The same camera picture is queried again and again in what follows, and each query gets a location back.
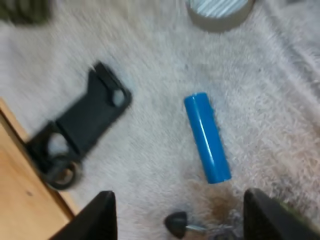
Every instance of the white fluffy rug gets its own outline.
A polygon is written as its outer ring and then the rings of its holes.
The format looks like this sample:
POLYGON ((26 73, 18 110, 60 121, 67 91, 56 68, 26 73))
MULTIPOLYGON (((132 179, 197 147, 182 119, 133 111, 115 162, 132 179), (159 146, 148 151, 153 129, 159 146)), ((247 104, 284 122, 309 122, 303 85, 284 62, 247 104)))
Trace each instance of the white fluffy rug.
POLYGON ((119 240, 169 239, 185 210, 209 228, 241 224, 249 187, 320 223, 320 1, 257 1, 224 34, 193 26, 183 0, 60 0, 43 27, 0 26, 0 95, 33 134, 85 91, 96 60, 133 103, 84 163, 71 195, 117 197, 119 240), (206 91, 232 171, 208 185, 183 99, 206 91))

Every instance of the wooden board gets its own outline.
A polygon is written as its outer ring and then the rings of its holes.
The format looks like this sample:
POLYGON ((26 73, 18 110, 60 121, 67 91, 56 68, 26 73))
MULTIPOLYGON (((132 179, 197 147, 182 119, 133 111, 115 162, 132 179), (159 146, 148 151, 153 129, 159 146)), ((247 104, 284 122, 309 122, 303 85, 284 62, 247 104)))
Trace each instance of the wooden board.
MULTIPOLYGON (((61 195, 48 189, 31 167, 11 127, 23 139, 27 134, 1 99, 0 110, 0 239, 48 239, 74 215, 61 195)), ((64 195, 77 213, 70 196, 64 195)))
MULTIPOLYGON (((10 109, 6 105, 5 101, 1 97, 0 97, 0 112, 2 112, 5 115, 6 119, 10 122, 10 125, 14 128, 15 132, 19 135, 19 137, 23 141, 27 141, 29 138, 27 132, 20 125, 20 123, 17 121, 16 117, 10 111, 10 109)), ((71 210, 71 212, 74 216, 80 212, 80 209, 75 204, 75 202, 73 201, 72 197, 69 195, 68 192, 60 191, 59 193, 57 193, 54 191, 54 193, 58 194, 63 199, 63 201, 66 203, 66 205, 71 210)))

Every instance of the black rubber foot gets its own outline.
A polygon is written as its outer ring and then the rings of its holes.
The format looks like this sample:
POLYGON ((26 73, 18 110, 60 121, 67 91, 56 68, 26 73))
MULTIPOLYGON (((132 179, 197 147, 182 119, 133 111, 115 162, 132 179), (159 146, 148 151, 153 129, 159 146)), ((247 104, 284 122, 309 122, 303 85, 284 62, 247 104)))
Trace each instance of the black rubber foot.
POLYGON ((186 235, 188 216, 185 211, 174 212, 164 220, 166 229, 177 239, 182 239, 186 235))

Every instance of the blue battery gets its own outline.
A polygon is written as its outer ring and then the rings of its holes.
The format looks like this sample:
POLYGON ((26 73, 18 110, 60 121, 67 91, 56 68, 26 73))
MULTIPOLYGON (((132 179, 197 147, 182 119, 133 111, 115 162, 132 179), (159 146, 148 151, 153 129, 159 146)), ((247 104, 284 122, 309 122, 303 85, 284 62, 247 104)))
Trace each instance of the blue battery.
POLYGON ((184 105, 208 183, 218 184, 231 179, 208 95, 194 93, 184 99, 184 105))

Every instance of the roll of tape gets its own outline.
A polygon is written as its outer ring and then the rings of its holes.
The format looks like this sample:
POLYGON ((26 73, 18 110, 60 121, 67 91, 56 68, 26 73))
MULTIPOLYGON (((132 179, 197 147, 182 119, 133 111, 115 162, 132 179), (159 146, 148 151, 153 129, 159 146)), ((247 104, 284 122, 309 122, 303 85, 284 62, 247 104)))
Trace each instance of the roll of tape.
POLYGON ((222 33, 238 27, 251 12, 255 0, 187 0, 193 24, 202 30, 222 33))

